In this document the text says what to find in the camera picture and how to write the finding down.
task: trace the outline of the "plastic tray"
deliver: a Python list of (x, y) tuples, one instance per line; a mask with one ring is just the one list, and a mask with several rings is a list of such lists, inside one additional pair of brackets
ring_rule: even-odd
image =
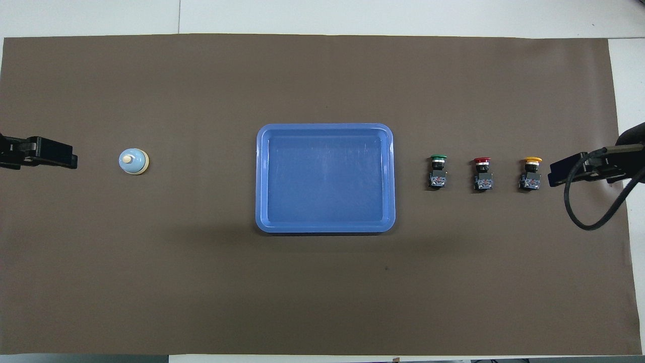
[(395, 219), (392, 131), (380, 123), (266, 125), (255, 183), (255, 221), (265, 232), (385, 232)]

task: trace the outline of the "brown mat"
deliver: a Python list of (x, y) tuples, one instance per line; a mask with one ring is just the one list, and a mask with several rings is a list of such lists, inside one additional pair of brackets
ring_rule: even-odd
[[(23, 38), (1, 77), (1, 132), (69, 143), (79, 168), (0, 170), (0, 353), (640, 354), (625, 208), (585, 232), (546, 185), (617, 137), (605, 40)], [(392, 230), (256, 228), (257, 131), (316, 122), (392, 129)], [(120, 170), (128, 147), (146, 174)], [(543, 190), (519, 192), (533, 155)], [(620, 191), (574, 189), (586, 221)]]

